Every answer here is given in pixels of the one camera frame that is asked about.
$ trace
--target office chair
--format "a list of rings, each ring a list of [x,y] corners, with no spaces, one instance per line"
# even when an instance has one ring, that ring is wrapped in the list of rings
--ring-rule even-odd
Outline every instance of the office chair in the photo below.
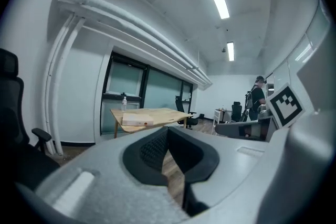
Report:
[[[184,112],[182,98],[180,96],[176,96],[175,104],[178,111]],[[178,124],[184,124],[184,121],[179,121]],[[198,125],[198,119],[187,118],[187,126],[189,127],[189,129],[191,129],[191,125]]]
[[[233,102],[232,105],[232,116],[231,119],[235,122],[238,122],[241,118],[241,111],[243,107],[240,105],[240,102]]]
[[[45,155],[44,143],[50,141],[50,134],[32,129],[40,151],[29,145],[21,112],[24,83],[17,75],[17,56],[0,49],[0,132],[4,153],[13,164],[13,181],[34,190],[59,165]]]

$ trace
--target white cable conduit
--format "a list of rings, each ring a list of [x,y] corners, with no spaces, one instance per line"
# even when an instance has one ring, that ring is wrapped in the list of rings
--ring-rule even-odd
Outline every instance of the white cable conduit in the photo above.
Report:
[[[74,18],[74,14],[70,15],[69,18],[66,20],[64,25],[62,26],[61,30],[59,31],[53,46],[51,47],[51,51],[47,60],[47,68],[45,69],[45,73],[43,75],[43,82],[42,85],[45,86],[44,90],[42,91],[42,123],[43,128],[46,130],[49,134],[51,133],[50,129],[50,123],[49,123],[49,114],[46,113],[46,111],[49,111],[49,91],[50,91],[50,78],[54,69],[54,64],[56,61],[56,57],[58,55],[58,51],[61,46],[60,44],[63,43],[65,36],[68,33],[69,26],[72,23],[72,20]],[[55,153],[54,144],[52,141],[48,141],[47,148],[50,152],[50,154]]]
[[[165,44],[167,47],[169,47],[172,51],[174,51],[179,56],[181,56],[191,66],[191,68],[196,68],[195,71],[197,73],[200,73],[200,75],[209,84],[212,84],[209,77],[200,68],[198,68],[198,66],[180,48],[178,48],[175,44],[173,44],[170,40],[168,40],[165,36],[163,36],[156,29],[152,28],[150,25],[140,20],[139,18],[135,17],[134,15],[130,14],[126,10],[119,8],[104,0],[67,0],[67,1],[72,1],[72,2],[79,3],[79,4],[88,5],[88,6],[97,8],[97,9],[101,9],[107,13],[117,16],[137,26],[137,28],[149,33],[151,36],[155,37],[157,40],[159,40],[160,42]]]
[[[43,122],[43,128],[48,133],[51,134],[50,129],[50,121],[49,121],[49,94],[50,94],[50,82],[51,82],[51,76],[53,75],[53,69],[54,64],[57,58],[57,55],[59,53],[59,49],[65,39],[65,36],[67,35],[69,31],[69,27],[72,23],[72,20],[74,18],[74,14],[70,15],[69,18],[66,20],[66,22],[63,24],[60,32],[58,33],[53,46],[51,48],[45,73],[43,76],[43,90],[42,90],[42,122]],[[46,143],[49,153],[52,155],[55,153],[54,144],[49,141]]]
[[[148,46],[151,46],[154,49],[159,50],[160,52],[164,52],[166,56],[170,57],[172,60],[180,64],[182,67],[184,67],[187,64],[186,61],[181,56],[179,56],[177,53],[171,50],[168,46],[166,46],[165,44],[163,44],[162,42],[160,42],[147,32],[139,29],[138,27],[119,17],[116,17],[110,13],[104,12],[97,8],[92,8],[85,5],[61,3],[59,6],[61,9],[74,12],[76,15],[80,17],[97,21],[99,23],[103,23],[127,35],[130,35],[136,38],[137,40],[144,42]],[[208,84],[208,82],[196,72],[197,70],[189,69],[189,71],[203,82],[200,84],[202,85]]]
[[[109,35],[109,34],[106,33],[106,32],[97,30],[97,29],[92,28],[92,27],[90,27],[90,26],[86,26],[86,25],[84,25],[83,28],[88,29],[88,30],[90,30],[90,31],[93,31],[93,32],[95,32],[95,33],[99,33],[99,34],[102,34],[102,35],[104,35],[104,36],[107,36],[107,37],[109,37],[109,38],[111,38],[111,39],[114,39],[114,40],[120,42],[120,43],[123,43],[123,44],[125,44],[125,45],[127,45],[127,46],[130,46],[130,47],[134,48],[135,50],[140,50],[140,51],[142,51],[143,53],[149,55],[150,57],[153,57],[153,58],[155,58],[156,60],[158,60],[158,61],[164,63],[165,65],[168,65],[168,66],[174,68],[176,71],[178,71],[178,72],[181,73],[182,75],[187,76],[187,77],[188,77],[191,81],[193,81],[194,83],[196,83],[196,84],[201,84],[201,85],[203,85],[203,86],[206,85],[206,84],[202,84],[202,83],[200,83],[199,81],[195,80],[194,78],[192,78],[192,77],[186,75],[184,72],[182,72],[180,69],[178,69],[177,67],[173,66],[172,64],[170,64],[170,63],[168,63],[168,62],[162,60],[161,58],[159,58],[159,57],[157,57],[157,56],[155,56],[155,55],[152,55],[152,54],[151,54],[150,52],[148,52],[148,51],[145,51],[145,50],[143,50],[143,49],[141,49],[141,48],[138,48],[137,46],[135,46],[135,45],[133,45],[133,44],[131,44],[131,43],[129,43],[129,42],[126,42],[126,41],[124,41],[124,40],[122,40],[122,39],[120,39],[120,38],[117,38],[117,37],[115,37],[115,36],[113,36],[113,35]]]
[[[55,74],[55,80],[54,80],[54,93],[52,95],[52,101],[51,101],[51,118],[53,120],[52,126],[53,126],[53,134],[54,134],[56,149],[57,149],[57,152],[61,155],[63,155],[63,149],[62,149],[60,138],[59,138],[58,120],[57,120],[57,104],[58,104],[59,85],[60,85],[62,72],[65,66],[67,56],[69,55],[72,44],[74,43],[78,35],[78,32],[82,28],[84,22],[85,22],[85,19],[81,18],[76,24],[75,28],[73,29],[72,33],[70,34],[65,44],[65,47],[62,51],[62,54],[60,56],[60,59],[59,59],[59,62],[56,68],[56,74]]]

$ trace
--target floor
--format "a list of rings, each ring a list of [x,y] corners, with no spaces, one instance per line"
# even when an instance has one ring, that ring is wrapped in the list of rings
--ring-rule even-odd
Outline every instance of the floor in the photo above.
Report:
[[[212,132],[212,121],[209,120],[198,120],[198,125],[192,126],[195,131],[203,132],[206,134],[211,134]],[[65,165],[67,162],[71,161],[73,158],[77,157],[79,154],[88,149],[88,147],[71,147],[63,146],[63,156],[50,156],[59,165]],[[184,175],[175,163],[172,155],[168,151],[162,166],[162,174],[168,178],[168,191],[174,198],[174,200],[182,206],[183,201],[183,190],[184,190]]]

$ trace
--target black cap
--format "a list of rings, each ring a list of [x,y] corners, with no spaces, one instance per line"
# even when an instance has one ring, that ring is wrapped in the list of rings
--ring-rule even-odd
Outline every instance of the black cap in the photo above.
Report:
[[[255,83],[259,82],[260,80],[262,80],[263,82],[265,82],[265,79],[264,79],[263,76],[257,76]]]

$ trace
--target wooden table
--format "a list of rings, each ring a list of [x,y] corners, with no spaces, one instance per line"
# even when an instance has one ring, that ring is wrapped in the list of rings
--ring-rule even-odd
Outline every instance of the wooden table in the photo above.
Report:
[[[155,128],[159,126],[164,126],[169,123],[177,122],[184,120],[184,127],[187,126],[187,118],[192,117],[191,114],[183,113],[180,111],[172,109],[129,109],[126,111],[121,111],[118,109],[110,110],[113,117],[115,118],[115,127],[114,127],[114,138],[117,138],[118,125],[121,126],[122,130],[127,133],[135,133],[141,130]],[[151,116],[154,120],[153,126],[123,126],[122,117],[124,113],[133,113],[133,114],[147,114]]]

